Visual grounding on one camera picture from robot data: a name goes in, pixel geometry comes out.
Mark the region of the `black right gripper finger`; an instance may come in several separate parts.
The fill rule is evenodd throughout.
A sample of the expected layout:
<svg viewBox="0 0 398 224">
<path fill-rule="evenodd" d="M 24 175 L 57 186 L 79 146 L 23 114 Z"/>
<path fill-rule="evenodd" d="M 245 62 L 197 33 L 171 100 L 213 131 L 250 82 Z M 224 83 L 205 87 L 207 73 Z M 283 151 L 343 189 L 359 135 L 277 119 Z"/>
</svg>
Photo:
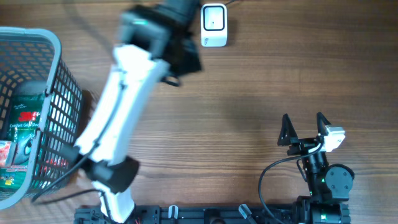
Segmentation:
<svg viewBox="0 0 398 224">
<path fill-rule="evenodd" d="M 318 134 L 325 136 L 326 135 L 326 126 L 331 123 L 326 119 L 322 112 L 317 113 L 317 129 Z"/>
<path fill-rule="evenodd" d="M 282 126 L 279 134 L 279 138 L 277 141 L 278 146 L 290 146 L 293 144 L 298 144 L 299 139 L 293 124 L 288 116 L 288 114 L 284 114 L 282 117 Z"/>
</svg>

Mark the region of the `green 3M gloves packet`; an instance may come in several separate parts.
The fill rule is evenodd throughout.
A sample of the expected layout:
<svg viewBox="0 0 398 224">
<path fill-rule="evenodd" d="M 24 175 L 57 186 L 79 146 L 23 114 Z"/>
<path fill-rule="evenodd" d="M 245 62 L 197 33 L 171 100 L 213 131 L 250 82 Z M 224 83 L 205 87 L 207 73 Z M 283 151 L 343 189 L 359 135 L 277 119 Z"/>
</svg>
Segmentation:
<svg viewBox="0 0 398 224">
<path fill-rule="evenodd" d="M 15 145 L 15 151 L 11 164 L 1 168 L 3 191 L 15 192 L 24 182 L 44 99 L 43 94 L 17 95 L 12 99 L 6 140 Z"/>
</svg>

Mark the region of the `red white small packet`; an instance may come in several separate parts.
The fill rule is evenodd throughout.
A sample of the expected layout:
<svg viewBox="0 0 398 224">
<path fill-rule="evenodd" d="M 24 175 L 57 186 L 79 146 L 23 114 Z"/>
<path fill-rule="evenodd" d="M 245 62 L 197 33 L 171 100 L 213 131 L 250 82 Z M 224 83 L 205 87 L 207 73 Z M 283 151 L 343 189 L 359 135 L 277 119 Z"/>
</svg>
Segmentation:
<svg viewBox="0 0 398 224">
<path fill-rule="evenodd" d="M 0 142 L 0 166 L 8 167 L 12 165 L 14 155 L 16 150 L 16 143 L 12 141 L 4 141 Z"/>
</svg>

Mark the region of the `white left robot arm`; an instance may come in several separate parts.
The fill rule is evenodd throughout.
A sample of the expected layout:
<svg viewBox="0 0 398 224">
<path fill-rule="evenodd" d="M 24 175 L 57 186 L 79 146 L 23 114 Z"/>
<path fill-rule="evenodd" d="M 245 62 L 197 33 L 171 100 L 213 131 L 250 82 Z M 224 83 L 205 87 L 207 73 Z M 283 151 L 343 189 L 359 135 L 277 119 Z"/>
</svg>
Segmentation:
<svg viewBox="0 0 398 224">
<path fill-rule="evenodd" d="M 101 211 L 124 223 L 135 210 L 130 186 L 139 169 L 127 154 L 129 137 L 154 87 L 179 86 L 179 78 L 201 70 L 190 26 L 198 1 L 137 5 L 120 16 L 118 43 L 108 81 L 89 123 L 62 155 L 72 171 L 82 169 L 102 196 Z"/>
</svg>

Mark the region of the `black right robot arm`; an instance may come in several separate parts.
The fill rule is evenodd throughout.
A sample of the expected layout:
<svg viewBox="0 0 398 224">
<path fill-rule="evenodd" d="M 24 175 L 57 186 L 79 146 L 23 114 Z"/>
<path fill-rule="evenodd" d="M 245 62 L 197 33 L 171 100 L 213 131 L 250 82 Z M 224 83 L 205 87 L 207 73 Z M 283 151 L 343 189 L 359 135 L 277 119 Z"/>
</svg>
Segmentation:
<svg viewBox="0 0 398 224">
<path fill-rule="evenodd" d="M 343 164 L 329 164 L 326 154 L 337 149 L 345 139 L 345 130 L 332 125 L 317 113 L 317 135 L 299 138 L 287 114 L 277 144 L 288 146 L 289 156 L 299 156 L 299 171 L 308 185 L 309 197 L 299 196 L 292 205 L 292 223 L 349 224 L 346 202 L 353 187 L 354 172 Z"/>
</svg>

